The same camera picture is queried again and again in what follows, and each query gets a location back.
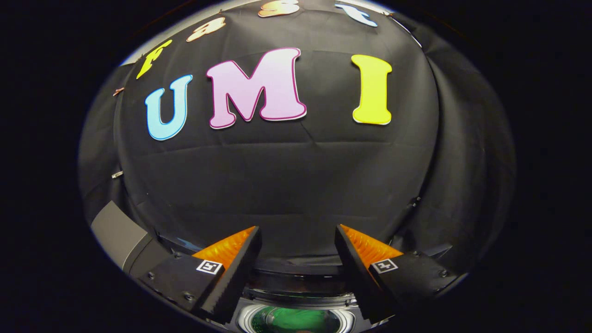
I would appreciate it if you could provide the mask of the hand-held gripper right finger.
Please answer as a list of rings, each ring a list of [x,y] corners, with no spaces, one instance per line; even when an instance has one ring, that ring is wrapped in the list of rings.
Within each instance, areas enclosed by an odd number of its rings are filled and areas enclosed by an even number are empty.
[[[335,247],[362,316],[372,324],[406,314],[436,299],[461,276],[423,252],[402,252],[346,225]]]

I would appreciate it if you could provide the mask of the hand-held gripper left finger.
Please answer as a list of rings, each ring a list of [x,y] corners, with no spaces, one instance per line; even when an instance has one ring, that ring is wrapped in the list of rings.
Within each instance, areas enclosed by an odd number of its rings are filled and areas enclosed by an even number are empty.
[[[186,313],[227,324],[261,246],[260,228],[252,226],[191,255],[174,253],[139,281]]]

